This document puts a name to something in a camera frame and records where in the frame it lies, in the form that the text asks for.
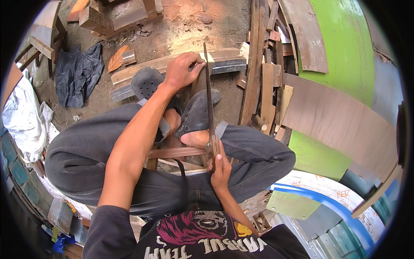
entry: person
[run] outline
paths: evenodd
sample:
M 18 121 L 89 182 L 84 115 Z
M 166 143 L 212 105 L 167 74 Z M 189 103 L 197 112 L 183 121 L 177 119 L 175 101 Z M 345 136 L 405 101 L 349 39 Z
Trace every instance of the person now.
M 194 95 L 184 112 L 174 97 L 204 65 L 189 52 L 168 63 L 165 80 L 143 68 L 131 80 L 138 103 L 80 121 L 49 145 L 45 171 L 51 183 L 97 206 L 83 258 L 308 258 L 285 225 L 259 237 L 238 205 L 292 170 L 294 152 L 274 138 L 221 122 L 212 174 L 178 176 L 144 168 L 154 143 L 169 134 L 188 146 L 206 147 L 206 91 Z M 218 90 L 212 98 L 215 105 L 220 101 Z M 227 156 L 242 162 L 230 165 Z M 148 222 L 138 243 L 129 215 Z

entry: wooden stool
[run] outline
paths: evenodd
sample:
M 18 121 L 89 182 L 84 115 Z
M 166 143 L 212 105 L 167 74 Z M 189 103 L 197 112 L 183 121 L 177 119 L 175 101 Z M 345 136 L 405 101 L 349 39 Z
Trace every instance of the wooden stool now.
M 36 51 L 31 54 L 20 67 L 23 71 L 33 60 L 36 60 L 36 67 L 39 66 L 39 55 L 42 53 L 48 58 L 49 78 L 52 78 L 52 59 L 56 54 L 53 44 L 63 39 L 67 34 L 62 22 L 58 17 L 62 1 L 52 1 L 46 4 L 37 16 L 29 35 L 30 44 L 14 60 L 18 62 L 33 46 Z

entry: black t-shirt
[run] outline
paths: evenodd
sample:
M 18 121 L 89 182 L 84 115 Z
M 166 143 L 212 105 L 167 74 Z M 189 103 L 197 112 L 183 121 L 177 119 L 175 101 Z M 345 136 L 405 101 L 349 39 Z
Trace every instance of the black t-shirt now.
M 129 212 L 98 207 L 92 216 L 84 259 L 89 258 L 309 258 L 285 226 L 261 237 L 223 211 L 187 211 L 158 220 L 136 243 Z

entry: dark gray jeans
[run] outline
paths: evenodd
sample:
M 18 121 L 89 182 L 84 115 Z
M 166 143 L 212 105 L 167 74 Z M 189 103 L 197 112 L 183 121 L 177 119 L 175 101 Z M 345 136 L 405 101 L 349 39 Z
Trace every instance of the dark gray jeans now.
M 139 104 L 125 104 L 63 130 L 47 150 L 45 171 L 50 182 L 73 200 L 96 206 L 112 148 L 140 108 Z M 229 179 L 229 190 L 238 203 L 267 189 L 295 164 L 293 151 L 253 128 L 222 122 L 216 131 L 226 155 L 244 161 L 232 166 Z M 222 210 L 209 174 L 188 176 L 187 180 L 189 203 Z M 144 168 L 130 213 L 151 218 L 173 211 L 180 201 L 181 186 L 181 176 Z

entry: right hand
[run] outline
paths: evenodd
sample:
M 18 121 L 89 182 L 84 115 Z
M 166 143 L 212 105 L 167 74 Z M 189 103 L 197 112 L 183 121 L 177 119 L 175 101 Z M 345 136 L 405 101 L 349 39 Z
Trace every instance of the right hand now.
M 194 62 L 196 65 L 190 72 L 188 68 Z M 192 51 L 182 53 L 168 63 L 164 84 L 176 93 L 179 89 L 191 84 L 204 66 L 205 62 L 199 54 Z
M 216 195 L 229 191 L 229 178 L 231 174 L 231 164 L 224 152 L 223 143 L 220 141 L 220 154 L 215 158 L 216 171 L 211 175 L 210 182 Z

